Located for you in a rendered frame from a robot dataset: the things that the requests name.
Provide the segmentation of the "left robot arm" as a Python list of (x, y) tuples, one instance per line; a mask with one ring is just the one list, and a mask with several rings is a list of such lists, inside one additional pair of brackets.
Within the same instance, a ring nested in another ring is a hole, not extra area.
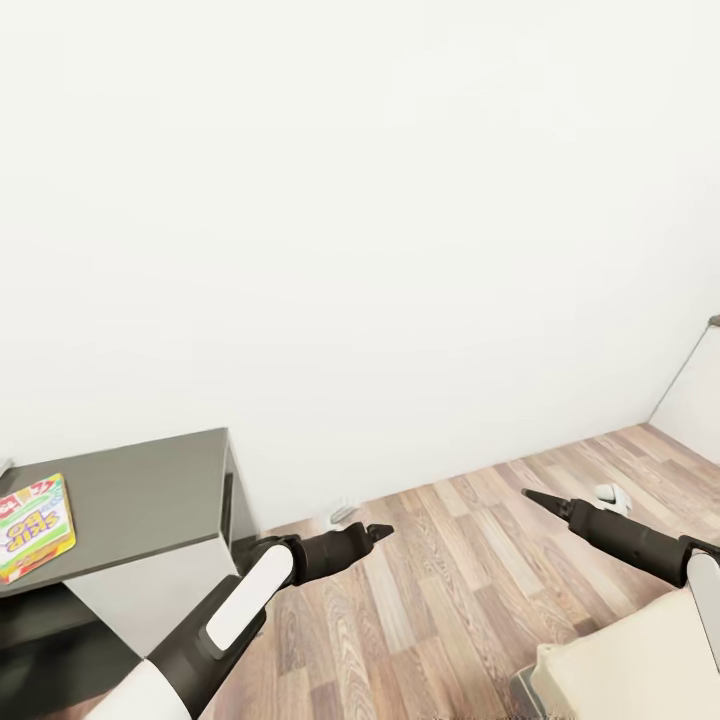
[(227, 575), (83, 720), (197, 720), (267, 622), (265, 607), (294, 582), (335, 575), (372, 553), (392, 525), (340, 522), (362, 500), (342, 494), (320, 512), (319, 535), (265, 536), (248, 547), (242, 577)]

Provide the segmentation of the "board game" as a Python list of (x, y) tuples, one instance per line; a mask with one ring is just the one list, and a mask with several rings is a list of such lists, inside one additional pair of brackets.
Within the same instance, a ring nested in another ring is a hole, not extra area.
[(10, 584), (75, 544), (62, 474), (0, 497), (0, 576)]

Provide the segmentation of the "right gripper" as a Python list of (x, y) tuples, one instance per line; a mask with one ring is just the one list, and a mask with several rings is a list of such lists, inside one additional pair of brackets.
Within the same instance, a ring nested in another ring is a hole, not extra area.
[(525, 489), (523, 495), (569, 521), (568, 530), (588, 541), (593, 547), (640, 568), (640, 548), (649, 526), (628, 517), (596, 508), (591, 502), (572, 498), (570, 501)]

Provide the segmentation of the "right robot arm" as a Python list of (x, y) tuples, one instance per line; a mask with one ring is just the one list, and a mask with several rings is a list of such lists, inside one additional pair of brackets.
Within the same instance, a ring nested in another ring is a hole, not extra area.
[(591, 502), (570, 501), (525, 489), (523, 495), (569, 521), (568, 530), (593, 547), (673, 585), (692, 591), (720, 675), (720, 547), (681, 535), (678, 539), (630, 520), (630, 497), (616, 483), (594, 486)]

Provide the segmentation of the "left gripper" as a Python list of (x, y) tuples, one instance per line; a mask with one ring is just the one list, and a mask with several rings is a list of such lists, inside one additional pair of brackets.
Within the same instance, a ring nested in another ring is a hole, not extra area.
[(366, 529), (363, 522), (355, 522), (340, 532), (328, 532), (315, 537), (323, 544), (326, 567), (322, 577), (335, 575), (372, 553), (374, 544), (394, 533), (392, 525), (372, 524)]

